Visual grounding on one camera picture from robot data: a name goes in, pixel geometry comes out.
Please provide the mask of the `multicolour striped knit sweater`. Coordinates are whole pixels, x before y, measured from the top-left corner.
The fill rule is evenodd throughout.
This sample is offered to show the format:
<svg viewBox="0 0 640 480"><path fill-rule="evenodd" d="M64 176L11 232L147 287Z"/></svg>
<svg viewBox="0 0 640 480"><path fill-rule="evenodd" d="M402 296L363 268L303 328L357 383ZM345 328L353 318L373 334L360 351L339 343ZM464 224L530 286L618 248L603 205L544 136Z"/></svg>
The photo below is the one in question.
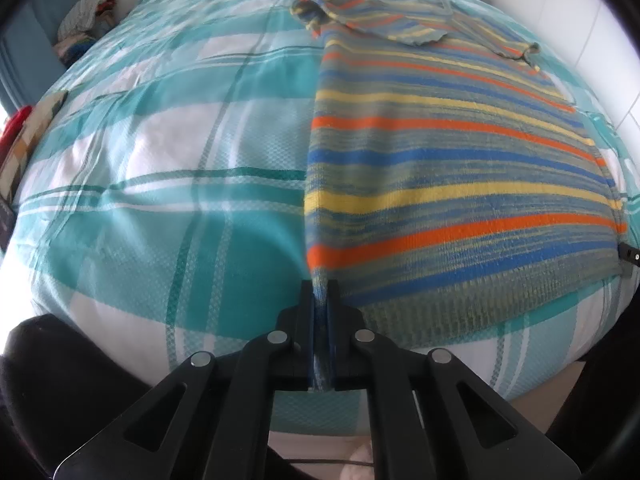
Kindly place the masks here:
<svg viewBox="0 0 640 480"><path fill-rule="evenodd" d="M639 275L620 154L538 46L450 0L295 0L322 55L304 198L314 298L452 344L512 398L615 322Z"/></svg>

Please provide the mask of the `pile of clothes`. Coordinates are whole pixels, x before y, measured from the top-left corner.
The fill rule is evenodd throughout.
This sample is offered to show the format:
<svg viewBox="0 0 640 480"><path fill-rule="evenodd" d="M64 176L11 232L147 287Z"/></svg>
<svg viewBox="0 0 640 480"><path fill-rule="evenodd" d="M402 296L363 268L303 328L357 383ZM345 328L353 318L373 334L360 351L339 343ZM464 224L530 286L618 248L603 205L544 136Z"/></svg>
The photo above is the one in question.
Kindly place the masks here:
<svg viewBox="0 0 640 480"><path fill-rule="evenodd" d="M78 0L56 32L53 50L66 67L82 58L116 25L116 0Z"/></svg>

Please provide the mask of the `teal white plaid bedspread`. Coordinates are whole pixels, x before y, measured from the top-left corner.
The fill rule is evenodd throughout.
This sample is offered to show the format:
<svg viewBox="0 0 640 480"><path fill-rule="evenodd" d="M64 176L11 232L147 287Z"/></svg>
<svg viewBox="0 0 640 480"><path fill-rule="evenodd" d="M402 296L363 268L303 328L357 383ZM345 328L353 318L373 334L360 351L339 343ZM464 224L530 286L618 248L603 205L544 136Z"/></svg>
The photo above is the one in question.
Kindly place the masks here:
<svg viewBox="0 0 640 480"><path fill-rule="evenodd" d="M240 350L311 281L305 188L322 47L295 0L142 0L64 74L68 95L18 188L2 306L52 313L155 384ZM590 89L525 27L537 66L639 176Z"/></svg>

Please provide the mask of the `patterned cushion at bedside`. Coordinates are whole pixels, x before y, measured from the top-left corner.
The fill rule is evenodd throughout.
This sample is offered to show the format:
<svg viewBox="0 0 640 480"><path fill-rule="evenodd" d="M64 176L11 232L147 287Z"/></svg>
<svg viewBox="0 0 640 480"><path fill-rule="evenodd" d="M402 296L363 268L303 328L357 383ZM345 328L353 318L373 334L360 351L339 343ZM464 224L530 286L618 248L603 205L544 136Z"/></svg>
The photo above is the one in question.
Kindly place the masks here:
<svg viewBox="0 0 640 480"><path fill-rule="evenodd" d="M67 91L51 93L37 104L21 108L6 124L1 135L1 197L8 204L13 202L29 159L67 95Z"/></svg>

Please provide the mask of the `blue curtain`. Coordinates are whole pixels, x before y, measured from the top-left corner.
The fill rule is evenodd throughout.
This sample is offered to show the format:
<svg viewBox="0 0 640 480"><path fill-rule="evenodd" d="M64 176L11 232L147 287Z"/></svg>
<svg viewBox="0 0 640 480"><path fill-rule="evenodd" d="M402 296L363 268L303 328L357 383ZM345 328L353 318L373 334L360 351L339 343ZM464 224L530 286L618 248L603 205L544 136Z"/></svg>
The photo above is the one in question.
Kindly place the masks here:
<svg viewBox="0 0 640 480"><path fill-rule="evenodd" d="M1 105L8 114L38 102L65 72L53 50L79 0L15 0L1 25Z"/></svg>

